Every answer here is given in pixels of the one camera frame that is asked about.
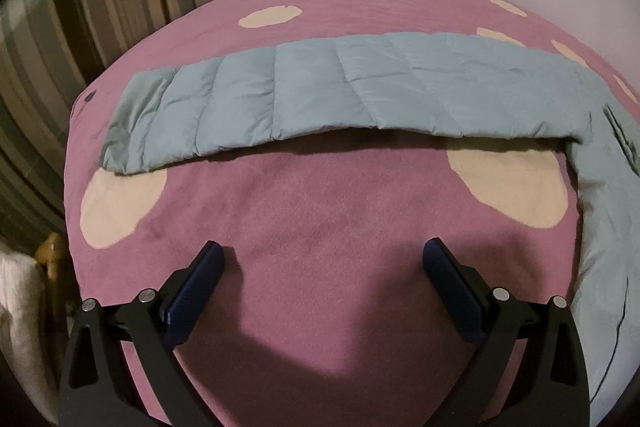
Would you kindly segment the light blue puffer jacket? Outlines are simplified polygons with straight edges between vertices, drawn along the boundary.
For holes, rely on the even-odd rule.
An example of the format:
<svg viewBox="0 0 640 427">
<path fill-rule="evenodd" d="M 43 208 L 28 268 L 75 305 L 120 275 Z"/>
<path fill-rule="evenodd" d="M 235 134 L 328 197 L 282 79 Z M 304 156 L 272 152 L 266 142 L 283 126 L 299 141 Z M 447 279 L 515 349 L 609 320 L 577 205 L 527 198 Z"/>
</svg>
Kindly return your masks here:
<svg viewBox="0 0 640 427">
<path fill-rule="evenodd" d="M 592 70 L 449 32 L 245 50 L 134 75 L 99 164 L 129 176 L 342 128 L 566 142 L 582 205 L 572 311 L 604 418 L 639 364 L 639 126 Z"/>
</svg>

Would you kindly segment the wooden bedpost knob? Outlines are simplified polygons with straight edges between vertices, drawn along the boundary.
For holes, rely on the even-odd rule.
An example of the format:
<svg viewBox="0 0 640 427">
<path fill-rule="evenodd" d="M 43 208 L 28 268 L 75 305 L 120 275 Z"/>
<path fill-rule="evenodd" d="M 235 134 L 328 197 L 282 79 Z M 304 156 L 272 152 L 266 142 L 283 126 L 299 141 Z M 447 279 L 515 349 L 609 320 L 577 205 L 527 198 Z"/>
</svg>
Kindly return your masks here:
<svg viewBox="0 0 640 427">
<path fill-rule="evenodd" d="M 58 283 L 67 257 L 66 239 L 58 233 L 51 233 L 38 247 L 35 259 L 46 274 L 47 281 L 53 285 Z"/>
</svg>

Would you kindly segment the white quilted blanket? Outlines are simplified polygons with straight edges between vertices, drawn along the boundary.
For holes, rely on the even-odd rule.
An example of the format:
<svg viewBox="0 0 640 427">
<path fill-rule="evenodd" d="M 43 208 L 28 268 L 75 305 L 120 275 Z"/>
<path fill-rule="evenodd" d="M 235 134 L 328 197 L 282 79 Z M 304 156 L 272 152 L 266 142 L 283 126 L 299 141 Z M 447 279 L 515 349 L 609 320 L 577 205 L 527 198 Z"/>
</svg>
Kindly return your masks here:
<svg viewBox="0 0 640 427">
<path fill-rule="evenodd" d="M 37 261 L 1 243 L 1 352 L 26 397 L 58 423 L 58 393 L 40 335 L 44 294 Z"/>
</svg>

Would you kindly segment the pink polka dot bedsheet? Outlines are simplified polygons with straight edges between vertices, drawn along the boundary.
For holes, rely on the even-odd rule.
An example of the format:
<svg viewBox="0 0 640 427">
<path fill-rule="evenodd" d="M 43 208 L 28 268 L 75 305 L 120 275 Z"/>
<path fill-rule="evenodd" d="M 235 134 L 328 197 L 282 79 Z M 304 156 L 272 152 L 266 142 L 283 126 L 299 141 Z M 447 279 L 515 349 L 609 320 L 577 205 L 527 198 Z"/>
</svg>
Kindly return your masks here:
<svg viewBox="0 0 640 427">
<path fill-rule="evenodd" d="M 444 240 L 528 300 L 568 293 L 582 216 L 558 143 L 342 128 L 135 176 L 99 164 L 134 75 L 306 39 L 449 32 L 567 58 L 631 114 L 596 52 L 504 0 L 215 0 L 144 39 L 78 96 L 65 212 L 81 294 L 123 303 L 209 239 L 229 262 L 178 358 L 228 426 L 415 426 L 471 347 L 423 273 Z"/>
</svg>

